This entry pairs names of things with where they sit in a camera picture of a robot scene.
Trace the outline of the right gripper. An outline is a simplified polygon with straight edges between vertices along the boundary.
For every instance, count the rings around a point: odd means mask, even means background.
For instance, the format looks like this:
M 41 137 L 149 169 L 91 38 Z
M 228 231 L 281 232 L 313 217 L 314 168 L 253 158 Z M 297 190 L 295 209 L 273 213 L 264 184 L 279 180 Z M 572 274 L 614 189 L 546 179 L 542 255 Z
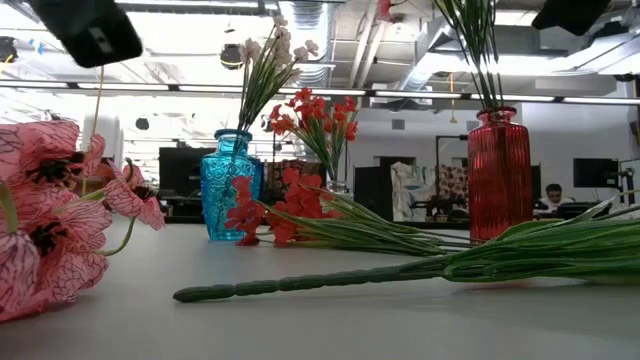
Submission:
M 605 12 L 611 0 L 546 0 L 532 20 L 537 30 L 560 27 L 575 36 L 584 35 Z

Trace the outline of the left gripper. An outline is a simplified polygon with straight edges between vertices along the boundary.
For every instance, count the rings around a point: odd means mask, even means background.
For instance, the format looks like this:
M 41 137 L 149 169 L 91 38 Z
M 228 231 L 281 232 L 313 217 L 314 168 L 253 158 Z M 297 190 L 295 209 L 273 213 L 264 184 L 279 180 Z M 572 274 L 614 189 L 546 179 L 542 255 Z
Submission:
M 139 57 L 141 40 L 114 0 L 28 0 L 30 7 L 83 68 Z

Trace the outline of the pink artificial flower bunch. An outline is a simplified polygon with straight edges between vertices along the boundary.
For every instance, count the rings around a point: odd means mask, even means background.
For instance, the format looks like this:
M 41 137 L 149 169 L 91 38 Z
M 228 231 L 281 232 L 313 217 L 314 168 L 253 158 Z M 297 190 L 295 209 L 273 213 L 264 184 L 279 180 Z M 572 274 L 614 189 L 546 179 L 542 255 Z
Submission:
M 503 107 L 501 76 L 492 65 L 499 62 L 495 38 L 497 0 L 430 0 L 455 31 L 465 61 L 473 65 L 472 76 L 482 109 Z
M 105 230 L 118 213 L 154 230 L 164 215 L 138 167 L 103 156 L 105 140 L 77 144 L 79 126 L 0 124 L 0 323 L 76 300 L 108 269 Z

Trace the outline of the red artificial flower bunch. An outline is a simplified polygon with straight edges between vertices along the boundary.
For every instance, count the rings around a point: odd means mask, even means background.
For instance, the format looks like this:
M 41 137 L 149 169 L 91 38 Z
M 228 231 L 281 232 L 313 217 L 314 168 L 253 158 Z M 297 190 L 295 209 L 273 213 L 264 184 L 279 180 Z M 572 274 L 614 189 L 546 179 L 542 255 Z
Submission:
M 317 175 L 285 172 L 283 200 L 268 205 L 251 194 L 249 176 L 231 181 L 234 206 L 227 211 L 225 228 L 237 230 L 239 246 L 255 246 L 268 225 L 267 235 L 278 248 L 319 248 L 429 257 L 466 250 L 461 237 L 439 235 L 385 220 L 344 195 L 321 186 Z
M 339 160 L 348 142 L 356 138 L 358 122 L 353 119 L 356 102 L 347 96 L 343 102 L 335 103 L 330 110 L 320 96 L 303 88 L 285 104 L 273 108 L 269 119 L 277 135 L 293 134 L 299 138 L 320 160 L 329 179 L 338 180 Z

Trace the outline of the small clear glass vase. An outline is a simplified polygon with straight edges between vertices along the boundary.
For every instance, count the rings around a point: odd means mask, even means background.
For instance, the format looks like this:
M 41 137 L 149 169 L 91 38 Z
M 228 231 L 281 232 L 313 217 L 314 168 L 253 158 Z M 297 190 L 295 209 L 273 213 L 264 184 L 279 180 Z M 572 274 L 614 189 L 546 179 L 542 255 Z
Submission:
M 328 180 L 326 182 L 326 189 L 333 194 L 338 194 L 350 200 L 353 199 L 353 193 L 345 181 Z

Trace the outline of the green artificial stem foreground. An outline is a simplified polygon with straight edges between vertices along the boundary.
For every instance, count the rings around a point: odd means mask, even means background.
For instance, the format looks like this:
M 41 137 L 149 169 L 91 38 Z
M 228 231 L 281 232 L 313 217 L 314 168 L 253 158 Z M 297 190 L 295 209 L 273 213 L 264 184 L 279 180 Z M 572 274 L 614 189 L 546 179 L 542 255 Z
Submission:
M 188 303 L 431 278 L 496 283 L 549 277 L 640 285 L 640 217 L 626 217 L 640 211 L 640 206 L 599 217 L 607 204 L 602 202 L 570 220 L 525 222 L 483 245 L 454 254 L 368 270 L 187 287 L 176 291 L 173 299 Z

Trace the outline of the red ribbed glass vase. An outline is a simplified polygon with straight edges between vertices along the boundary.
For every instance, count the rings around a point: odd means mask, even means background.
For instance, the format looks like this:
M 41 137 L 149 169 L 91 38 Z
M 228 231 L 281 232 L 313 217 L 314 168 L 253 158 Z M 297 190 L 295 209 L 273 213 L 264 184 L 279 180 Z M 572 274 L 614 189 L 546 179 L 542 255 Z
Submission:
M 468 135 L 470 236 L 474 245 L 533 218 L 528 129 L 514 123 L 513 107 L 477 113 Z

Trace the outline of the blue patterned glass vase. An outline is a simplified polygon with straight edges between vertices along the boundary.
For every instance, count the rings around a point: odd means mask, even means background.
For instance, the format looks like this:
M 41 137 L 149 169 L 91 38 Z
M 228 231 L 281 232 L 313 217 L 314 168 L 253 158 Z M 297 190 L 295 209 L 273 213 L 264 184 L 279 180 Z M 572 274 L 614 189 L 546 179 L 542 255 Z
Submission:
M 252 134 L 236 129 L 222 129 L 215 133 L 216 151 L 205 155 L 200 163 L 203 217 L 210 241 L 240 240 L 244 233 L 227 229 L 227 212 L 236 206 L 236 189 L 232 180 L 250 177 L 249 189 L 253 197 L 260 197 L 264 166 L 259 159 L 248 155 Z

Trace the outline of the black monitor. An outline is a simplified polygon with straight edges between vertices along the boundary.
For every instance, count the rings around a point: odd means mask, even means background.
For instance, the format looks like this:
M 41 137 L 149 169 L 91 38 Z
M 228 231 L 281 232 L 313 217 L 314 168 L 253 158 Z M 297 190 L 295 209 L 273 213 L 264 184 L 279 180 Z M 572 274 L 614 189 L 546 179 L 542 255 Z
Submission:
M 576 188 L 618 188 L 619 161 L 608 158 L 575 158 L 573 186 Z

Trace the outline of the person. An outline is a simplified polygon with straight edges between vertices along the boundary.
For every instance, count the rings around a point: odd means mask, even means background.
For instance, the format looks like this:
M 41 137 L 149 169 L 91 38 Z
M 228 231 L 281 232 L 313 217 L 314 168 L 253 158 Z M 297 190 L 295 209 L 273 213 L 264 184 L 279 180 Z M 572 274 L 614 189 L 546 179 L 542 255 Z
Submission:
M 560 184 L 549 184 L 545 188 L 546 195 L 534 201 L 534 215 L 556 215 L 563 204 L 574 203 L 575 199 L 565 197 Z

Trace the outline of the ceiling light bar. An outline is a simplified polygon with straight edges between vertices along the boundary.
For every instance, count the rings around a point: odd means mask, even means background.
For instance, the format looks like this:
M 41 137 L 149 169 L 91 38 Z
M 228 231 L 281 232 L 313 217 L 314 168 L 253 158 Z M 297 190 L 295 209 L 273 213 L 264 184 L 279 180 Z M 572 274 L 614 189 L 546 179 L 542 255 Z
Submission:
M 60 82 L 35 80 L 0 80 L 0 88 L 37 89 L 55 91 L 106 91 L 143 92 L 143 93 L 184 93 L 184 94 L 240 94 L 241 86 L 226 85 L 179 85 L 150 83 L 95 83 L 95 82 Z M 375 89 L 338 89 L 316 88 L 312 92 L 322 96 L 382 97 L 393 99 L 424 100 L 462 100 L 479 101 L 480 96 L 471 93 L 439 92 L 439 91 L 399 91 Z M 513 95 L 503 96 L 505 102 L 553 103 L 571 105 L 605 105 L 605 106 L 640 106 L 640 98 L 584 97 L 584 96 L 549 96 L 549 95 Z

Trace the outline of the brown patterned fabric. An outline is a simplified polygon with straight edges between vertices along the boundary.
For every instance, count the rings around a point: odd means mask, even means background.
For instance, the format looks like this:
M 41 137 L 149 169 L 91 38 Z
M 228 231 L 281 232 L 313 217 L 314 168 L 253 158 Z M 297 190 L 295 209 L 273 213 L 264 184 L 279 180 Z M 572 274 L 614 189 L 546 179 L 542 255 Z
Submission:
M 439 166 L 439 195 L 443 198 L 469 197 L 468 169 L 466 167 Z

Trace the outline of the white draped fabric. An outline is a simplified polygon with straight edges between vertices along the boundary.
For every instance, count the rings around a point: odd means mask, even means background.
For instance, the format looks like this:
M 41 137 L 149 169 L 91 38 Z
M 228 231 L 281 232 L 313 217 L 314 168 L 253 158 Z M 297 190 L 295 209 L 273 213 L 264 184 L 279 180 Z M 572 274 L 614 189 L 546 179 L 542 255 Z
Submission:
M 435 193 L 435 169 L 396 162 L 390 166 L 390 172 L 393 220 L 424 222 L 427 211 L 411 205 L 416 201 L 427 201 Z

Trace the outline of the smooth silver air duct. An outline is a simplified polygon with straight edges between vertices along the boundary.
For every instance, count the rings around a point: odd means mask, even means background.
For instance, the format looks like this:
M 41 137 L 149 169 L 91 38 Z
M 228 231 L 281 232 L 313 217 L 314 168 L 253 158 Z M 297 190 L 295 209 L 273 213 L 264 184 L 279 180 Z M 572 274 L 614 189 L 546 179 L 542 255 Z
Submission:
M 463 56 L 455 31 L 432 3 L 433 18 L 424 22 L 414 43 L 415 59 L 396 88 L 402 91 L 417 91 L 428 80 L 440 72 L 467 72 L 476 75 L 473 65 Z

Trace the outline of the corrugated silver air duct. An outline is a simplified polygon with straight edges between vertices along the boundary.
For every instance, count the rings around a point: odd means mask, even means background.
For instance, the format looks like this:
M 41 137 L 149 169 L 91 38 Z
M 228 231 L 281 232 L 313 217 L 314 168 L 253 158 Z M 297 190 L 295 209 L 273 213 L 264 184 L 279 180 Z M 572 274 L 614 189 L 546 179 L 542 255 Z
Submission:
M 323 62 L 327 54 L 330 34 L 329 5 L 319 2 L 281 2 L 281 14 L 289 21 L 288 28 L 292 33 L 291 45 L 299 48 L 308 40 L 317 46 L 317 55 L 310 55 L 301 66 L 296 86 L 299 88 L 320 88 L 327 84 L 327 69 Z

